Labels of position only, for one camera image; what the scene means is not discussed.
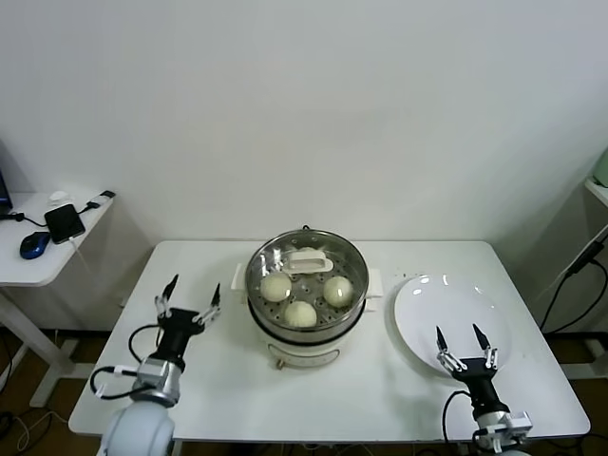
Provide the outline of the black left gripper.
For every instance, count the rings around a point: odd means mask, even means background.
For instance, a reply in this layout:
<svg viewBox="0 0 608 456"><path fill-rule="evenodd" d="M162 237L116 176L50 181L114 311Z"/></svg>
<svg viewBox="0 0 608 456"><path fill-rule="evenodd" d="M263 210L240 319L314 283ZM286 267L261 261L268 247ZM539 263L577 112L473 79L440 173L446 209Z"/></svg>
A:
<svg viewBox="0 0 608 456"><path fill-rule="evenodd" d="M162 293L157 295L154 304L157 310L157 321L162 329L162 337L156 349L156 358L170 361L174 364L183 364L189 339L204 331L220 315L220 284L217 285L210 306L202 313L196 313L179 308L169 307L169 299L175 290L178 275L164 287Z"/></svg>

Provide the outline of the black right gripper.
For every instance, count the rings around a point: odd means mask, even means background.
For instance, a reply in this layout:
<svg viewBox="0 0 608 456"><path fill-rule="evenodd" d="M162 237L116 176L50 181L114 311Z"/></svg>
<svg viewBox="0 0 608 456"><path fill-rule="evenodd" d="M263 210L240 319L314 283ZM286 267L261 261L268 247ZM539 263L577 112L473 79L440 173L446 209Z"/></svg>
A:
<svg viewBox="0 0 608 456"><path fill-rule="evenodd" d="M482 416L492 412L506 412L504 404L494 388L492 379L498 368L498 349L493 347L485 333L476 325L472 325L484 359L464 359L463 361L452 354L439 326L436 326L437 359L455 380L464 383L468 389L472 414Z"/></svg>

